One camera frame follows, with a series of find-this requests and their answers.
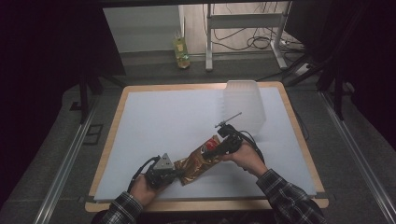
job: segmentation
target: wall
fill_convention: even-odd
[[[178,6],[104,8],[120,53],[170,50],[180,31]]]

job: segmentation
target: black wall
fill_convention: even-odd
[[[353,103],[396,148],[396,2],[369,6],[341,53],[339,67],[355,88]],[[302,41],[317,62],[333,51],[359,1],[294,1],[285,30]]]
[[[372,1],[346,46],[353,103],[396,149],[396,2]]]
[[[0,3],[0,202],[39,150],[80,76],[124,70],[103,10]]]

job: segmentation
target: person's left hand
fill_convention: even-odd
[[[140,175],[134,181],[130,194],[136,198],[143,206],[148,205],[154,200],[157,194],[163,191],[166,187],[160,189],[152,189],[145,176]]]

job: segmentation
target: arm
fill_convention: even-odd
[[[222,161],[234,161],[258,177],[257,185],[267,196],[277,216],[286,223],[326,223],[318,206],[305,191],[269,170],[254,149],[246,142],[233,154],[221,156]]]
[[[146,178],[140,175],[131,192],[124,191],[114,200],[100,223],[135,224],[143,207],[151,203],[161,190],[152,189],[146,182]]]

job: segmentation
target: aluminum rail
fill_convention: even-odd
[[[73,167],[76,160],[77,154],[84,140],[85,134],[90,127],[93,115],[96,111],[96,107],[99,103],[100,96],[92,97],[92,109],[90,110],[88,117],[85,122],[80,124],[75,138],[73,139],[70,148],[67,150],[64,160],[58,170],[57,175],[52,181],[51,186],[47,196],[45,197],[40,209],[38,210],[37,216],[35,217],[35,224],[45,224],[50,222],[50,217],[52,216],[53,210],[55,209],[56,203],[58,202],[62,190],[64,189],[64,184],[66,183],[67,177]]]
[[[376,202],[379,205],[382,213],[384,214],[385,218],[387,219],[389,224],[396,223],[396,210],[395,206],[389,197],[388,193],[386,192],[384,186],[381,182],[376,178],[375,173],[373,172],[370,164],[364,158],[364,155],[361,153],[361,149],[359,148],[358,144],[356,143],[355,139],[353,138],[352,134],[350,133],[346,124],[338,118],[335,114],[334,110],[332,109],[332,100],[327,93],[320,91],[319,96],[322,98],[324,104],[327,107],[327,110],[334,122],[338,132],[341,134],[342,138],[346,142],[346,146],[349,149],[349,152],[356,162],[359,170],[361,171],[361,175],[363,176],[366,184],[368,185],[370,191],[373,193]]]

